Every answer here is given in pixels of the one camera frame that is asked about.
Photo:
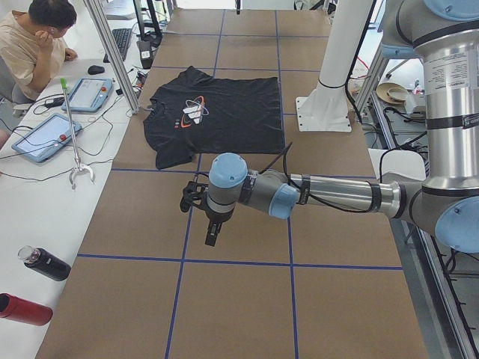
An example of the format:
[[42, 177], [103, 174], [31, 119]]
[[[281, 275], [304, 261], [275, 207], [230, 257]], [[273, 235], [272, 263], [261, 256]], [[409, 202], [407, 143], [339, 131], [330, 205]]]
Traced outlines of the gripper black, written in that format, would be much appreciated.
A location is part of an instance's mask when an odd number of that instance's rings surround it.
[[205, 244], [209, 246], [215, 245], [215, 239], [219, 235], [222, 224], [226, 221], [229, 221], [233, 215], [234, 211], [230, 210], [228, 212], [216, 212], [211, 209], [206, 211], [207, 217], [209, 219], [209, 225], [207, 228], [207, 234], [205, 239]]

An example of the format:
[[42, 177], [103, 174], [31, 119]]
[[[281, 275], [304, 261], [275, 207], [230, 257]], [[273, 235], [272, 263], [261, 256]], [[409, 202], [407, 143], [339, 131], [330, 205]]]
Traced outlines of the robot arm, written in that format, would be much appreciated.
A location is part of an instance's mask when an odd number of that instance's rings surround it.
[[478, 3], [388, 1], [382, 48], [412, 50], [424, 68], [429, 173], [423, 181], [366, 182], [306, 174], [259, 173], [233, 153], [217, 156], [204, 187], [214, 245], [237, 204], [276, 218], [296, 205], [381, 212], [408, 221], [443, 245], [478, 251]]

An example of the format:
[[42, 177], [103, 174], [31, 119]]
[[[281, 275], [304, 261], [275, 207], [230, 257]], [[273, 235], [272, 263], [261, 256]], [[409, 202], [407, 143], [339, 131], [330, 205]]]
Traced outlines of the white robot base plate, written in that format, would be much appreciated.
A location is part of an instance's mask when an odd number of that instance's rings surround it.
[[[381, 156], [387, 150], [369, 149], [370, 160], [373, 165], [375, 177], [379, 179], [379, 162]], [[423, 158], [416, 152], [408, 150], [393, 150], [382, 159], [383, 177], [387, 173], [393, 173], [412, 180], [423, 181], [426, 179], [426, 171]]]

